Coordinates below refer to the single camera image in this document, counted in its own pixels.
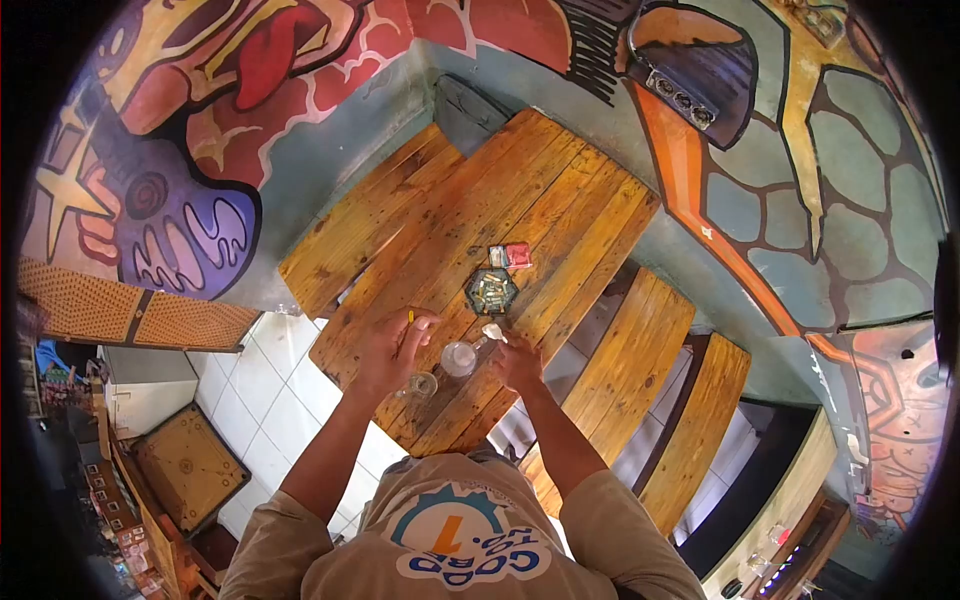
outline person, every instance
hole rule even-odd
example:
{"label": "person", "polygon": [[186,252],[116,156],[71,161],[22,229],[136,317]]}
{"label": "person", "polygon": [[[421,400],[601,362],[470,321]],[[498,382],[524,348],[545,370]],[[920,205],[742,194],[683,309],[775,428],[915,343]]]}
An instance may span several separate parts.
{"label": "person", "polygon": [[[415,318],[410,324],[408,315]],[[492,369],[524,400],[563,500],[573,559],[532,486],[493,450],[405,457],[387,468],[356,537],[327,533],[377,405],[402,389],[440,318],[407,307],[372,326],[326,425],[237,546],[221,600],[251,598],[705,598],[633,493],[543,383],[540,353],[512,332]]]}

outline blue cloth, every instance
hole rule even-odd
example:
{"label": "blue cloth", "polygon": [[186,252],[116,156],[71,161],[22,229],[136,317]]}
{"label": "blue cloth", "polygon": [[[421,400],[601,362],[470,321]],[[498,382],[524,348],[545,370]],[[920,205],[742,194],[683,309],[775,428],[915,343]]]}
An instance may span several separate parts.
{"label": "blue cloth", "polygon": [[[66,365],[66,363],[60,360],[60,357],[57,356],[56,342],[53,340],[43,340],[36,345],[36,366],[39,369],[40,374],[44,374],[47,371],[47,367],[50,366],[50,363],[56,363],[57,366],[64,371],[70,372],[70,368]],[[77,381],[83,380],[79,373],[74,373],[73,376]]]}

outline painted wall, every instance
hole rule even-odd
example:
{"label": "painted wall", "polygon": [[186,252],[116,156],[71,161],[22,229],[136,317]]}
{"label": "painted wall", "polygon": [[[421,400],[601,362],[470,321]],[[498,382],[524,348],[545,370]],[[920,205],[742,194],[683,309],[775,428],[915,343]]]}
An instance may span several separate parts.
{"label": "painted wall", "polygon": [[131,0],[53,124],[22,253],[295,310],[279,260],[424,109],[411,39],[401,0]]}
{"label": "painted wall", "polygon": [[[895,65],[839,4],[131,3],[51,134],[23,251],[287,308],[278,260],[365,158],[416,128],[424,84],[454,72],[508,107],[542,109],[659,190],[633,257],[694,301],[698,325],[751,352],[749,395],[827,407],[841,450],[828,483],[858,503],[861,534],[892,543],[938,446],[888,429],[924,410],[924,439],[939,435],[929,407],[943,384],[918,390],[932,360],[919,338],[834,331],[932,307],[941,191]],[[691,125],[648,85],[650,63],[699,94],[714,124]],[[905,368],[891,348],[907,343]],[[890,459],[908,451],[922,459]],[[891,491],[907,479],[901,502]]]}

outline bottle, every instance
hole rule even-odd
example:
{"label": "bottle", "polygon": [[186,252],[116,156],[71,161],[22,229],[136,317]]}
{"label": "bottle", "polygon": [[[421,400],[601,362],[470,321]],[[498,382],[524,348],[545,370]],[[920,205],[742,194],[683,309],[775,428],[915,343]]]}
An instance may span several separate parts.
{"label": "bottle", "polygon": [[487,341],[482,337],[473,344],[469,342],[450,342],[440,354],[440,366],[451,377],[466,377],[477,367],[477,351]]}

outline colorful mural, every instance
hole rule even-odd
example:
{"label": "colorful mural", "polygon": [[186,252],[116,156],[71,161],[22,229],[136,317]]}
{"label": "colorful mural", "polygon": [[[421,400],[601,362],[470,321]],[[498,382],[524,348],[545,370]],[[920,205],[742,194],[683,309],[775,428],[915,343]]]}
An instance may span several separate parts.
{"label": "colorful mural", "polygon": [[[304,126],[332,121],[361,86],[366,100],[392,77],[419,77],[388,68],[415,39],[474,61],[521,57],[522,76],[483,81],[505,100],[562,107],[602,148],[604,132],[619,136],[604,150],[656,184],[670,217],[735,279],[737,294],[710,301],[806,340],[818,383],[850,399],[847,414],[866,423],[850,456],[852,473],[868,473],[858,491],[871,491],[857,497],[861,529],[896,540],[932,469],[944,384],[921,390],[891,358],[883,344],[899,333],[850,343],[835,332],[932,308],[942,192],[900,74],[842,0],[130,2],[51,134],[23,253],[223,297],[264,236],[289,237],[277,215],[299,201],[272,190],[274,173],[301,163],[277,149],[298,135],[303,148]],[[480,81],[478,66],[458,75]],[[549,93],[524,88],[532,70]],[[310,131],[315,159],[345,143]]]}
{"label": "colorful mural", "polygon": [[129,2],[51,132],[22,253],[221,297],[272,225],[259,193],[272,147],[322,122],[411,39],[397,1]]}
{"label": "colorful mural", "polygon": [[894,373],[889,395],[869,370],[858,370],[870,424],[870,493],[857,497],[857,529],[894,543],[916,514],[940,452],[948,408],[933,326],[912,324],[849,335],[854,356],[869,356]]}

